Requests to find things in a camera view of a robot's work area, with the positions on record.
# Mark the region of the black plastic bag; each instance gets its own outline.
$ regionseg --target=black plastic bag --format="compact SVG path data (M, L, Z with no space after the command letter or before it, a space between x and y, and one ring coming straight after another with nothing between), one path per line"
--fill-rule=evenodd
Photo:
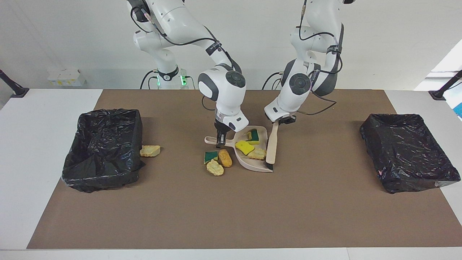
M81 192L122 187L138 180L143 124L138 110L96 110L79 117L62 179Z
M392 194L461 180L420 115L371 114L360 132L382 185Z

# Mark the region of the brown mat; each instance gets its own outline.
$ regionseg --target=brown mat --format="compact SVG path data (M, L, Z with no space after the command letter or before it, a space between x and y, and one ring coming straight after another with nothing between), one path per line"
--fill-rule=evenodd
M263 107L277 94L247 92L251 124L270 131ZM370 113L395 112L384 91L336 90L329 98L339 102L333 109L280 127L274 173L235 161L213 177L202 161L214 150L203 142L215 134L214 114L198 91L104 90L96 109L139 109L144 143L162 145L162 153L119 190L85 194L59 181L28 248L462 246L441 190L391 195L378 181L359 127ZM302 109L326 105L313 95Z

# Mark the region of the white robotic arm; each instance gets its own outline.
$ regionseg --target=white robotic arm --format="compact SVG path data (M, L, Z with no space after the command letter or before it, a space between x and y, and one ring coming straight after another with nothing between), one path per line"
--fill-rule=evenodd
M265 107L265 113L272 122L293 123L295 112L311 91L325 96L334 90L343 42L340 6L354 1L311 0L307 4L305 0L302 19L306 8L310 27L301 26L300 22L300 26L291 33L297 58L290 61L284 70L279 96ZM314 51L326 54L324 65L317 63Z
M184 6L183 0L127 0L132 18L141 24L134 35L136 46L151 54L158 65L163 86L178 86L179 73L173 53L165 48L194 44L203 48L217 64L199 75L201 93L216 102L217 146L225 143L226 133L249 124L241 111L246 83L238 64L221 43Z

